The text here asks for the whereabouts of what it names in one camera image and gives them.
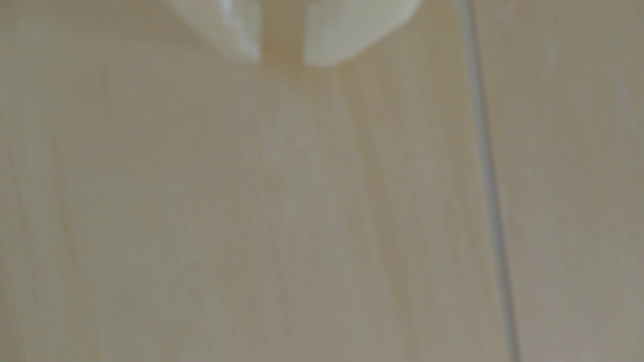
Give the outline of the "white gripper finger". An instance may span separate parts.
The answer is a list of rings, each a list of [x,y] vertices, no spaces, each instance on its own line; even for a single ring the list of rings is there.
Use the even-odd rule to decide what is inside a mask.
[[[341,64],[404,26],[421,1],[313,1],[307,7],[303,62]]]
[[[258,1],[165,1],[202,40],[236,61],[262,60]]]

